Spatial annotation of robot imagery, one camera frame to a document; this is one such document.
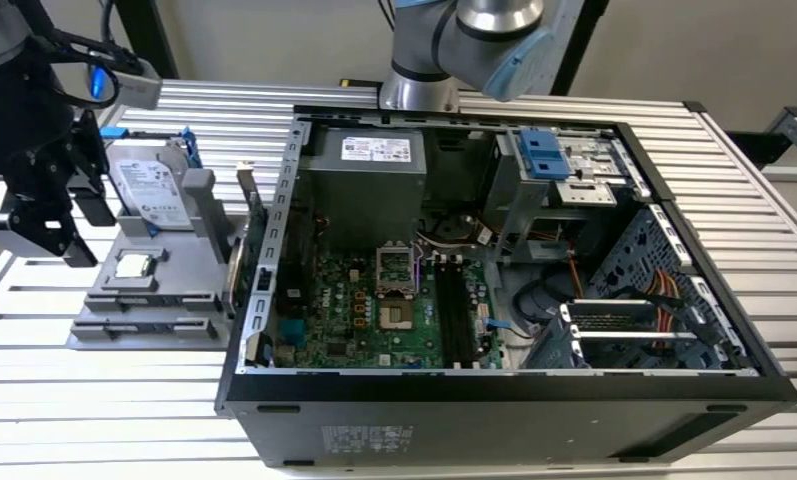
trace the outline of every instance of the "motherboard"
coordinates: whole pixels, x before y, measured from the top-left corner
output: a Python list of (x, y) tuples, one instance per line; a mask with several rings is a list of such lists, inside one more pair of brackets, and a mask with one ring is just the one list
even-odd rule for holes
[(281, 323), (277, 366), (501, 368), (483, 267), (455, 260), (404, 245), (369, 256), (320, 252), (305, 318)]

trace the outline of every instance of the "aluminum extrusion table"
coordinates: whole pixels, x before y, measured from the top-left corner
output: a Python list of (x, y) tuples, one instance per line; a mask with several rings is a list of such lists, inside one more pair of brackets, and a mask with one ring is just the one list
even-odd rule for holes
[[(365, 88), (166, 83), (156, 111), (104, 121), (134, 130), (190, 126), (216, 195), (245, 209), (236, 164), (248, 161), (270, 202), (293, 104), (375, 107)], [(707, 249), (797, 386), (797, 215), (707, 113), (679, 102), (463, 93), (471, 114), (628, 122)], [(110, 199), (117, 206), (116, 198)], [(117, 227), (82, 235), (104, 258)], [(671, 466), (270, 470), (238, 423), (213, 411), (222, 352), (74, 352), (64, 348), (98, 269), (0, 256), (0, 477), (528, 478), (547, 476), (797, 479), (797, 408)]]

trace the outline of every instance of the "ram slot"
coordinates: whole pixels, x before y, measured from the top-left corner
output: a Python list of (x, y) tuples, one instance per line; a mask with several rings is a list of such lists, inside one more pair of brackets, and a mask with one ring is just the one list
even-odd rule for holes
[(469, 292), (459, 264), (439, 264), (435, 270), (444, 366), (471, 368), (475, 359)]

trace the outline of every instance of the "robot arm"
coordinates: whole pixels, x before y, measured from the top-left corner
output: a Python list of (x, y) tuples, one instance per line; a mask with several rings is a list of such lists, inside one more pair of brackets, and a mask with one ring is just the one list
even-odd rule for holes
[[(68, 94), (52, 68), (58, 63), (104, 71), (113, 95), (97, 102)], [(116, 224), (92, 109), (110, 106), (129, 89), (114, 70), (126, 79), (142, 78), (154, 73), (148, 65), (116, 44), (58, 30), (40, 0), (0, 0), (0, 245), (17, 254), (65, 256), (72, 266), (97, 264), (72, 216), (74, 196), (90, 224)], [(157, 92), (142, 91), (150, 99), (138, 95), (133, 104), (157, 104), (161, 82), (154, 83)], [(78, 120), (76, 108), (84, 110)]]
[(553, 44), (543, 0), (397, 0), (381, 108), (457, 111), (464, 81), (500, 101), (532, 87)]

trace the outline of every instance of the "power supply label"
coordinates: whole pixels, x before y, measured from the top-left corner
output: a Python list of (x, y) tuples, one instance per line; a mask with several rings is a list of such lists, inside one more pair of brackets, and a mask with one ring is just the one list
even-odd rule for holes
[(116, 166), (125, 184), (124, 194), (129, 195), (137, 205), (141, 217), (158, 228), (190, 227), (185, 202), (170, 168), (156, 160), (120, 161)]
[(348, 137), (342, 140), (342, 160), (411, 163), (411, 140)]
[(321, 433), (328, 453), (407, 453), (413, 425), (329, 425)]

